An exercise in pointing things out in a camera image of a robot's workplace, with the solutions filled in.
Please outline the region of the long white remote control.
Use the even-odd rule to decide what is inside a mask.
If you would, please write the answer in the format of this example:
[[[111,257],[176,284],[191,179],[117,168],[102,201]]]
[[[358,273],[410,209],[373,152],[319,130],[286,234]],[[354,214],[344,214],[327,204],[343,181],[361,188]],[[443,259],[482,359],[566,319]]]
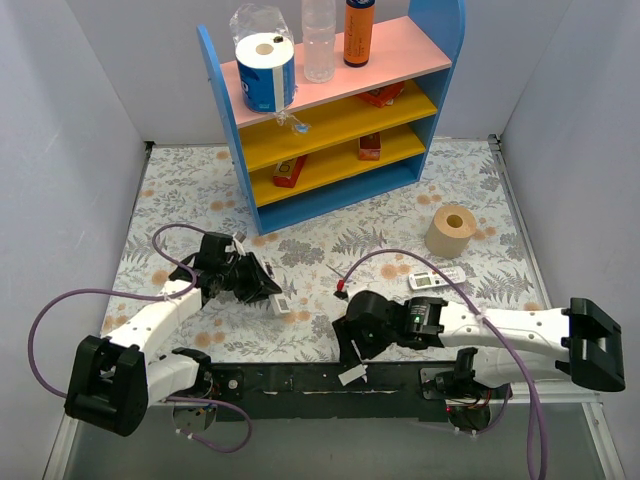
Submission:
[[[276,281],[276,276],[273,272],[271,265],[268,262],[264,262],[263,266],[267,272],[267,275],[270,277],[272,281]],[[272,294],[269,296],[269,300],[271,303],[271,307],[274,310],[275,314],[278,316],[284,316],[291,312],[289,305],[287,303],[286,297],[283,293]]]

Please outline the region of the white battery cover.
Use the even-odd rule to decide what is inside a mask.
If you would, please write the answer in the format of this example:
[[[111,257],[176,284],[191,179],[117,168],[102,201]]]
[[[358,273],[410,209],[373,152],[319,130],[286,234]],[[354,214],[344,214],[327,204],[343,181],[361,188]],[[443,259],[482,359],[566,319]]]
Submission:
[[[355,380],[358,380],[366,375],[367,367],[363,364],[356,365],[351,369],[338,375],[338,379],[342,386],[346,386]]]

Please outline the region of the small white display remote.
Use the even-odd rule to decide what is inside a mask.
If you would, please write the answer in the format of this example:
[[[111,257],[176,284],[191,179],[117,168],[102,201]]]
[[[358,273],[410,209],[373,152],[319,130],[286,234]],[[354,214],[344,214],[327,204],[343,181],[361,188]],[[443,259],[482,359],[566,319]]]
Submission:
[[[443,272],[454,284],[466,281],[466,273],[459,266],[444,268]],[[413,291],[449,286],[449,283],[434,270],[409,274],[408,283]]]

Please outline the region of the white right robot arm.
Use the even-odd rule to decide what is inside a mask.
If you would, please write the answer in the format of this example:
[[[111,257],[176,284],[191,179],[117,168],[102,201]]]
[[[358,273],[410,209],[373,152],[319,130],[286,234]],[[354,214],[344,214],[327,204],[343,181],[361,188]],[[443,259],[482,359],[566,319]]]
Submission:
[[[363,290],[332,324],[349,384],[389,346],[412,350],[454,348],[453,371],[434,389],[475,397],[486,388],[523,381],[571,380],[593,391],[625,389],[622,331],[596,303],[573,298],[567,308],[541,311],[488,309],[475,314],[442,298],[417,296],[398,303]]]

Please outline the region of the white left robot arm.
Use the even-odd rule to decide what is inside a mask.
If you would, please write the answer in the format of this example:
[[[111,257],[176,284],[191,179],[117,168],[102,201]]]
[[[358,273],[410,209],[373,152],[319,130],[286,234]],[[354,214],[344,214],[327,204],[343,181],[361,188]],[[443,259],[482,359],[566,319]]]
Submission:
[[[149,406],[169,396],[208,400],[238,395],[241,375],[216,373],[207,354],[185,347],[156,354],[185,320],[225,291],[244,304],[267,300],[278,315],[289,311],[269,264],[245,251],[237,237],[207,232],[199,251],[170,275],[159,301],[106,336],[88,336],[79,344],[66,414],[128,436]]]

